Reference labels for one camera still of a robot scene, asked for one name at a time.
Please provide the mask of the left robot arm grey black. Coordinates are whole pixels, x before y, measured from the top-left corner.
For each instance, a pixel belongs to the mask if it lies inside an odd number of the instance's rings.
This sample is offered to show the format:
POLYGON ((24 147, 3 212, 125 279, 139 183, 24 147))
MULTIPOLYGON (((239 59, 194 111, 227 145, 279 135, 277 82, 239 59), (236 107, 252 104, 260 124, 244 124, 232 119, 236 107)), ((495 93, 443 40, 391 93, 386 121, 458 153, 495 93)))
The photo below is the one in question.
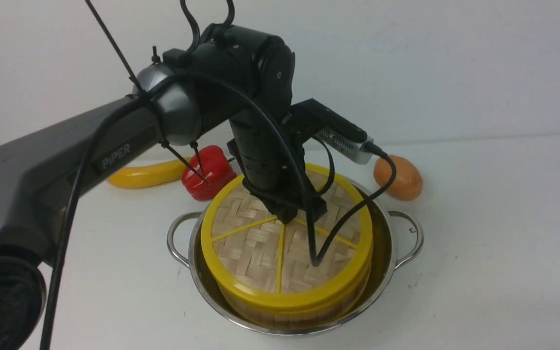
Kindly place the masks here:
POLYGON ((18 350, 55 297, 80 196, 160 142, 191 144, 225 121, 246 188, 284 221, 324 202, 305 177, 305 137, 286 127, 295 55, 282 38, 212 24, 120 98, 0 146, 0 350, 18 350))

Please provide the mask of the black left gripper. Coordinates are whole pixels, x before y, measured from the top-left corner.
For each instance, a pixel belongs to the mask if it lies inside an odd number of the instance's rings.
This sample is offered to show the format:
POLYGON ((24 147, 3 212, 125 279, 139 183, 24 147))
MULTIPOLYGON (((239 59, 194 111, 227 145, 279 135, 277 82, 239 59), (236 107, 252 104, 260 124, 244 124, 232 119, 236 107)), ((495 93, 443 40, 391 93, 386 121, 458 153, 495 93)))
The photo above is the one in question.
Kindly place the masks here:
POLYGON ((305 211, 298 178, 273 131, 253 109, 229 119, 233 139, 227 143, 245 178, 244 187, 284 224, 305 211))

